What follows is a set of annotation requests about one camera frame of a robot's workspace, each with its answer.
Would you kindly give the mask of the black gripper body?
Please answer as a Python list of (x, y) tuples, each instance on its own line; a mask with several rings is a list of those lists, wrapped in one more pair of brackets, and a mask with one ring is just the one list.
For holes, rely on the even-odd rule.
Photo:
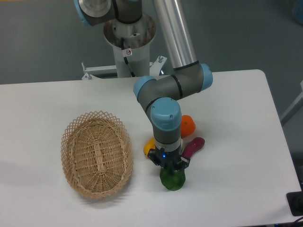
[(166, 154), (165, 167), (167, 167), (167, 166), (173, 167), (173, 166), (172, 166), (173, 161), (176, 160), (179, 156), (181, 156), (180, 150), (181, 150), (181, 146), (179, 146), (176, 150), (170, 151), (170, 152), (167, 152), (167, 151), (164, 149), (164, 152), (165, 152), (165, 154)]

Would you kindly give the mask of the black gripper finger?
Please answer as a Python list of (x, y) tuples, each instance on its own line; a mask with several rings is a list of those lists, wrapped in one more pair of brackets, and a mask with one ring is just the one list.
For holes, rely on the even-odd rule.
[(166, 154), (164, 148), (151, 148), (147, 156), (156, 166), (165, 167)]
[(176, 160), (173, 161), (173, 171), (179, 172), (184, 171), (186, 168), (189, 167), (190, 158), (179, 156)]

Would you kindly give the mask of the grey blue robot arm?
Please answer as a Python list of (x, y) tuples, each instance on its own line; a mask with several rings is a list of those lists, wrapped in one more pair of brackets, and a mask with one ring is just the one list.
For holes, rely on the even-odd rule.
[(117, 75), (136, 77), (133, 91), (153, 127), (155, 148), (148, 158), (157, 166), (182, 171), (190, 159), (181, 155), (181, 110), (178, 100), (209, 88), (213, 75), (199, 63), (179, 0), (154, 1), (173, 73), (157, 79), (149, 71), (149, 47), (156, 34), (153, 19), (140, 0), (76, 0), (84, 24), (104, 24), (113, 47)]

